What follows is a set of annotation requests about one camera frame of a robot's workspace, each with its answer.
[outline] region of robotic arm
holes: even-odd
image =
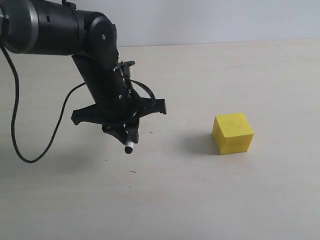
[[[139,142],[140,118],[167,114],[164,99],[130,79],[134,61],[119,62],[116,26],[102,13],[78,10],[74,3],[0,0],[1,42],[15,54],[72,56],[95,104],[75,110],[72,121],[102,125],[102,130],[132,153]],[[150,98],[140,97],[133,84]]]

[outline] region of white wall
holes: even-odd
[[[74,0],[118,28],[120,46],[320,37],[319,0]]]

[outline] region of cable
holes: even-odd
[[[34,164],[34,163],[38,162],[40,159],[42,159],[47,154],[49,149],[51,148],[51,146],[52,146],[52,144],[53,144],[53,142],[55,140],[56,134],[58,132],[59,126],[61,124],[62,118],[64,116],[66,105],[67,105],[67,102],[68,102],[71,94],[74,91],[76,91],[77,89],[79,89],[80,87],[84,86],[86,83],[81,83],[80,85],[76,86],[75,88],[73,88],[68,93],[68,95],[66,96],[66,98],[64,100],[64,103],[62,105],[62,109],[61,109],[61,114],[60,114],[59,120],[58,120],[58,122],[56,124],[56,127],[55,127],[54,131],[53,131],[53,134],[52,134],[52,137],[51,137],[51,140],[50,140],[48,146],[46,147],[46,149],[43,151],[43,153],[39,157],[37,157],[34,160],[28,160],[24,156],[22,156],[22,154],[20,153],[20,150],[19,150],[18,145],[17,145],[17,140],[16,140],[15,126],[16,126],[16,118],[17,118],[17,112],[18,112],[18,106],[19,106],[19,92],[20,92],[20,89],[19,89],[19,76],[18,76],[16,67],[15,67],[14,63],[12,62],[12,60],[11,60],[7,50],[6,50],[6,48],[2,44],[0,44],[0,48],[1,48],[1,51],[3,52],[7,62],[9,64],[9,66],[10,66],[10,68],[12,70],[12,73],[13,73],[13,76],[14,76],[14,82],[15,82],[15,99],[14,99],[14,107],[13,107],[13,114],[12,114],[12,120],[11,120],[11,138],[12,138],[13,147],[14,147],[14,150],[15,150],[16,154],[18,155],[18,157],[22,161],[24,161],[27,164]]]

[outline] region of yellow cube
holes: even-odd
[[[212,135],[221,155],[247,152],[254,134],[243,113],[215,117]]]

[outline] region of white table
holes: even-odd
[[[36,157],[82,82],[70,57],[13,55],[21,77],[17,139]],[[141,121],[124,154],[101,127],[74,126],[70,99],[48,155],[12,147],[14,81],[0,59],[1,240],[318,240],[320,39],[128,47],[134,78],[168,115]],[[244,112],[248,153],[217,155],[215,115]]]

